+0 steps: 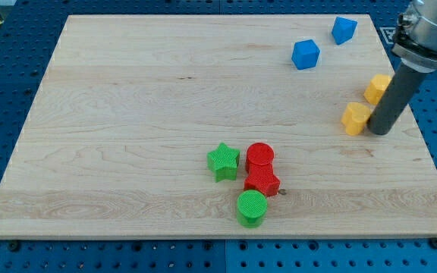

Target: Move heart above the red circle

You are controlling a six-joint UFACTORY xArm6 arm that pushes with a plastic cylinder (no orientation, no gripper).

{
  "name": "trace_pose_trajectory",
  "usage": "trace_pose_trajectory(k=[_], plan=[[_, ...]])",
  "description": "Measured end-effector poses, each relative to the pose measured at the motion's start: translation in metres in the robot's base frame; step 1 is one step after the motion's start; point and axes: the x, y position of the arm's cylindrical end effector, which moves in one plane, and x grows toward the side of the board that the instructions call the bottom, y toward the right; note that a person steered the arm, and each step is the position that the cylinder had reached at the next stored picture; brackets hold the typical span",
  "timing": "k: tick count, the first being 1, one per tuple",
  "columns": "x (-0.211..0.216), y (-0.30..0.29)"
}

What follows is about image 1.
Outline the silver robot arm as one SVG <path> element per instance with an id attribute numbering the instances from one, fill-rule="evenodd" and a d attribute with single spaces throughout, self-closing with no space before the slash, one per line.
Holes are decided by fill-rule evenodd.
<path id="1" fill-rule="evenodd" d="M 392 53 L 420 73 L 437 71 L 437 0 L 412 0 L 399 14 Z"/>

